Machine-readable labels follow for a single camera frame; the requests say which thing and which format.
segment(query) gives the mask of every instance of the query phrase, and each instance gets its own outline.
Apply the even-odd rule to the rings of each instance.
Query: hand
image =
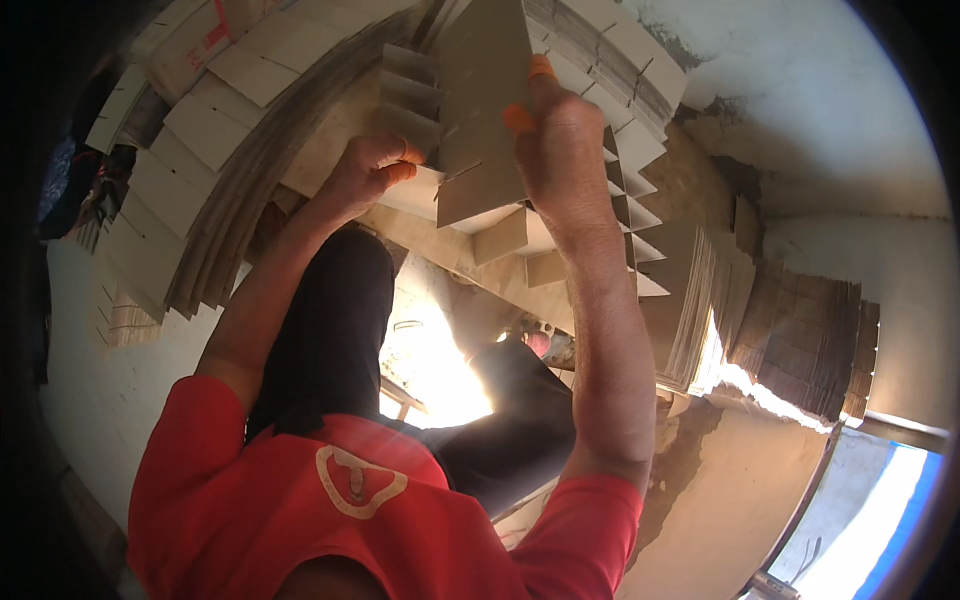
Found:
[[[347,144],[309,205],[346,223],[367,212],[392,185],[412,179],[423,153],[395,135],[358,135]]]
[[[503,111],[516,138],[516,163],[530,202],[558,244],[616,228],[603,158],[603,113],[563,89],[544,55],[530,63],[531,116]]]

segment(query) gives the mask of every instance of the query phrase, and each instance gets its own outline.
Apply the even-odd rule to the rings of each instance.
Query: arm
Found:
[[[577,331],[577,439],[561,481],[609,474],[646,490],[654,448],[656,381],[636,289],[626,270],[603,159],[603,114],[560,88],[536,55],[536,115],[510,107],[516,160],[530,201],[564,259]]]
[[[244,414],[259,396],[267,356],[314,254],[388,187],[412,178],[417,173],[412,162],[423,162],[422,155],[398,137],[351,139],[317,196],[291,219],[237,288],[206,343],[196,374],[230,386]],[[385,163],[393,164],[381,167]]]

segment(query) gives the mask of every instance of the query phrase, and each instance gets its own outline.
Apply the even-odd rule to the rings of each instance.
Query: rubber fingertip protector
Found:
[[[503,124],[513,132],[514,137],[517,137],[521,133],[532,131],[535,127],[534,118],[530,116],[530,113],[527,112],[527,109],[524,108],[523,105],[509,105],[503,109],[501,117],[503,118]]]
[[[549,75],[557,80],[557,75],[553,72],[553,65],[550,64],[550,59],[542,54],[535,54],[530,58],[530,78],[533,79],[538,75]]]
[[[404,148],[403,156],[400,157],[400,160],[404,162],[412,162],[414,164],[423,164],[426,162],[426,156],[423,155],[423,152],[420,151],[420,148],[411,144],[410,140],[406,138],[401,139],[403,139]]]
[[[387,167],[390,173],[390,185],[411,180],[417,176],[417,167],[409,162],[398,162]]]

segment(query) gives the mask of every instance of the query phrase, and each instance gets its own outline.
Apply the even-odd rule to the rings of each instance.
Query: forearm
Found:
[[[234,292],[206,343],[196,374],[225,381],[245,413],[260,393],[263,368],[303,272],[341,224],[322,199],[307,204]]]
[[[653,456],[656,381],[623,235],[608,225],[561,242],[577,334],[573,416],[578,451],[566,476],[605,470],[644,490]]]

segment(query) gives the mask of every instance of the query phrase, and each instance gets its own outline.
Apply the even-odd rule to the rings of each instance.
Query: red t-shirt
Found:
[[[266,430],[244,448],[236,395],[174,385],[133,484],[128,561],[152,598],[270,598],[298,564],[339,555],[395,600],[611,598],[640,496],[610,476],[564,481],[511,552],[419,442],[347,415],[316,439]]]

